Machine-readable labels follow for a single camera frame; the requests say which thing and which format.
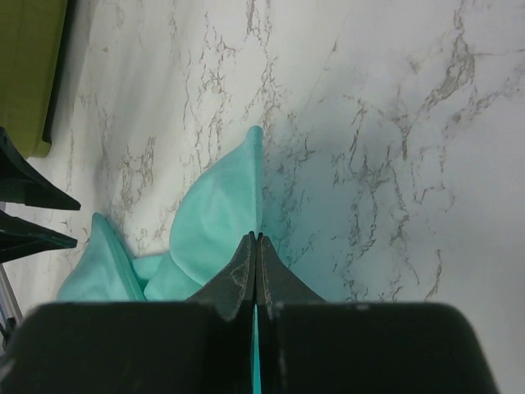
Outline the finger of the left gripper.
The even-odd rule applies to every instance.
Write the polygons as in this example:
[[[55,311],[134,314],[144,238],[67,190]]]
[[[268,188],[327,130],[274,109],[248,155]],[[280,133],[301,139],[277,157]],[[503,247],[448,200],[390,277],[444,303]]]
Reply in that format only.
[[[67,250],[77,239],[1,211],[1,262],[49,250]]]
[[[79,211],[81,204],[58,189],[18,152],[1,128],[1,201],[37,208]]]

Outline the teal t shirt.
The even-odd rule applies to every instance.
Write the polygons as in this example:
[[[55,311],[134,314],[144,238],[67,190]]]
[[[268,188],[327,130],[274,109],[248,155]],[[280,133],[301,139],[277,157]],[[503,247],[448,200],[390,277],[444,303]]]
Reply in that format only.
[[[262,392],[255,280],[258,230],[262,221],[262,139],[261,128],[252,127],[238,148],[190,187],[171,225],[168,250],[162,254],[129,257],[107,220],[94,214],[89,243],[77,267],[62,285],[59,300],[65,303],[188,300],[231,261],[241,239],[251,235],[251,392]]]

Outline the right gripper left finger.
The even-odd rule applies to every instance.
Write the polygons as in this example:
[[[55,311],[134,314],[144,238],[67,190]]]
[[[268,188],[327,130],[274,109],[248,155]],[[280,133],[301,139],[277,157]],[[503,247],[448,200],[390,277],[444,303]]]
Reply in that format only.
[[[4,393],[250,393],[253,237],[181,302],[56,303],[15,330]]]

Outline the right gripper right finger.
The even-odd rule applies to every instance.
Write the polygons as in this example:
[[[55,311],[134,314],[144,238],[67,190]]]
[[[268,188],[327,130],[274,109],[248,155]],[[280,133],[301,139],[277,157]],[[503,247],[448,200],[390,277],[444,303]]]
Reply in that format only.
[[[428,302],[331,303],[257,240],[264,393],[495,393],[469,321]]]

